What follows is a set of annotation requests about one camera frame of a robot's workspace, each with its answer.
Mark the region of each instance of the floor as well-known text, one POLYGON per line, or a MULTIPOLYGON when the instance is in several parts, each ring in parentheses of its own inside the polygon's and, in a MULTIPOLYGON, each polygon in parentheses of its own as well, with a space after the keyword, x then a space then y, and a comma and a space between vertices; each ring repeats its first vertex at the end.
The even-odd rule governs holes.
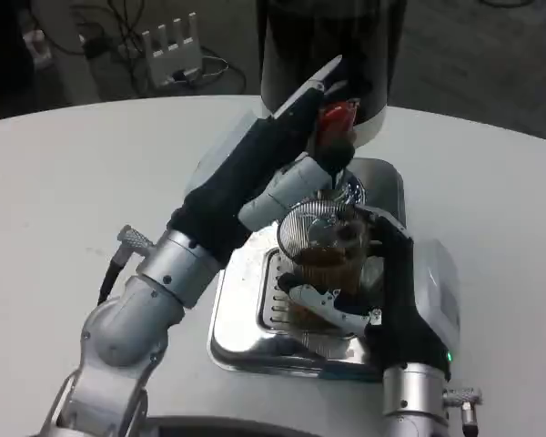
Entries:
MULTIPOLYGON (((132 14, 138 1, 127 3, 132 14)), ((105 0, 76 3, 104 5, 105 0)), ((254 2, 147 0, 137 30, 191 11, 198 14, 202 44, 242 69, 247 77, 245 93, 258 94, 254 2)), ((102 24, 114 33, 113 23, 102 24)), ((91 69, 104 100, 134 97, 126 72, 110 55, 93 61, 91 69)), ((234 94, 240 85, 239 76, 228 72, 196 93, 234 94)), ((36 109, 65 104, 52 68, 39 75, 32 99, 36 109)), ((409 0, 390 104, 546 138, 546 0, 517 9, 490 8, 479 0, 409 0)))

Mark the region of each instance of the metal drip tray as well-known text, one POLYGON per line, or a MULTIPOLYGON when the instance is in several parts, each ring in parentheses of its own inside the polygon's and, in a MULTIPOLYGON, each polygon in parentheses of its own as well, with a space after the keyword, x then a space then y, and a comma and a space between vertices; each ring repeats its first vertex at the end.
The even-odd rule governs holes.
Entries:
MULTIPOLYGON (((391 164, 354 159, 349 169, 364 186, 367 203, 404 221, 402 180, 391 164)), ((237 371, 381 381, 358 338, 291 317, 287 295, 276 289, 283 273, 278 253, 273 224, 254 233, 221 273, 208 339, 215 362, 237 371)))

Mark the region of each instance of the coffee machine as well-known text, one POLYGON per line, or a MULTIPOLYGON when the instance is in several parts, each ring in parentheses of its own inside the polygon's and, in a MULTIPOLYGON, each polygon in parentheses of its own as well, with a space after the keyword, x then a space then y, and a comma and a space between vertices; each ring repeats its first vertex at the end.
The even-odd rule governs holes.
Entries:
MULTIPOLYGON (((276 112, 319 68, 342 56, 327 100, 355 102, 355 146, 369 143, 386 116, 405 7, 406 0, 259 0, 264 107, 276 112)), ((406 223, 402 177, 388 162, 354 158, 332 191, 333 200, 380 208, 406 223)), ((253 234, 221 274, 208 341, 215 361, 232 370, 382 381, 357 336, 332 326, 294 326, 290 300, 277 284, 283 273, 277 228, 253 234)), ((369 257, 359 279, 377 324, 382 272, 382 260, 369 257)))

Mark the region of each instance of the black cylinder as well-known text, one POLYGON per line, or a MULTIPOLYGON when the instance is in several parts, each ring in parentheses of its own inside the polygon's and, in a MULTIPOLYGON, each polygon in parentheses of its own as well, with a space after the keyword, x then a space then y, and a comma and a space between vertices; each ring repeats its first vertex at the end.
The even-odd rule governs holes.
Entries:
POLYGON ((356 124, 386 105, 407 0, 259 0, 261 96, 277 110, 329 60, 344 57, 348 85, 333 100, 359 98, 356 124))

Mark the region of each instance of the silver arm segment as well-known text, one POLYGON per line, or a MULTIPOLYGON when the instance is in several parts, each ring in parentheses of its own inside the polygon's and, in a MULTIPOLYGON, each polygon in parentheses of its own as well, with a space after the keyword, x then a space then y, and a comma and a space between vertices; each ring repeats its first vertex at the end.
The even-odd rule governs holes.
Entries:
POLYGON ((124 294, 87 318, 79 368, 64 383, 41 435, 135 435, 146 417, 144 387, 164 356, 167 329, 182 320, 185 307, 194 307, 219 270, 186 236, 167 231, 124 294))

